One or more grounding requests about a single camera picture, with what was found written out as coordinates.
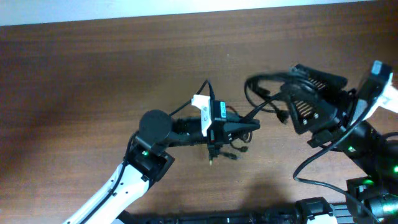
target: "white clip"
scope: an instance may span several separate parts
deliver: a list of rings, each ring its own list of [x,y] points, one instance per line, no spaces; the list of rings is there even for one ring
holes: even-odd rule
[[[365,119],[370,118],[379,106],[398,113],[398,90],[392,86],[392,73],[390,73],[387,85],[385,85],[382,93],[366,115]]]
[[[200,109],[201,133],[204,137],[207,137],[207,129],[211,125],[210,96],[194,95],[191,105]]]

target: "white bracket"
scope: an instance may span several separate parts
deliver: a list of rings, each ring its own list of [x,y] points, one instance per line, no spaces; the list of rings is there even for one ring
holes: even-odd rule
[[[191,105],[199,108],[201,133],[204,137],[207,137],[207,129],[211,125],[210,96],[194,95],[191,100]]]
[[[313,220],[308,220],[307,224],[337,224],[337,219],[328,214],[314,216]]]
[[[372,74],[379,75],[382,62],[376,60],[372,66]],[[387,110],[391,110],[398,113],[398,90],[392,86],[392,72],[390,73],[387,84],[385,85],[382,93],[377,99],[376,103],[373,105],[369,113],[366,115],[365,119],[370,118],[375,110],[381,106]]]

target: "green led light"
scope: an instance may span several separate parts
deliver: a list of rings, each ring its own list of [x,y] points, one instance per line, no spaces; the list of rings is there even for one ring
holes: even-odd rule
[[[364,180],[363,184],[365,184],[365,185],[374,185],[374,182],[372,180]]]
[[[348,148],[348,150],[349,150],[350,152],[355,152],[355,149],[354,149],[353,146],[350,146],[350,147]]]
[[[385,211],[385,212],[392,212],[393,210],[394,210],[394,207],[391,205],[383,206],[383,211]]]

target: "cable connector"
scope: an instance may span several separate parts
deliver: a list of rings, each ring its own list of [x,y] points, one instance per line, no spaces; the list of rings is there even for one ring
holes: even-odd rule
[[[230,153],[230,152],[221,152],[220,154],[227,157],[228,159],[232,159],[232,160],[240,159],[237,155]]]
[[[239,152],[247,152],[249,148],[247,146],[242,146],[239,149],[237,149]]]
[[[289,112],[284,110],[278,110],[276,112],[276,116],[278,117],[279,121],[283,124],[287,124],[287,120],[289,118]]]

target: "brown wooden surface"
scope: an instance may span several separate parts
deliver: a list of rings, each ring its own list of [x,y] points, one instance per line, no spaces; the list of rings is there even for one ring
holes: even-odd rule
[[[151,109],[172,111],[209,78],[216,97],[245,114],[253,73],[300,62],[358,84],[373,60],[398,67],[398,6],[361,2],[0,27],[0,223],[60,223],[113,173]],[[199,115],[189,108],[178,116]],[[164,178],[133,213],[238,210],[324,196],[292,180],[316,152],[272,114],[259,114],[240,161],[209,166],[205,146],[169,149]],[[397,115],[379,109],[380,132]],[[302,174],[345,188],[363,173],[331,152]]]

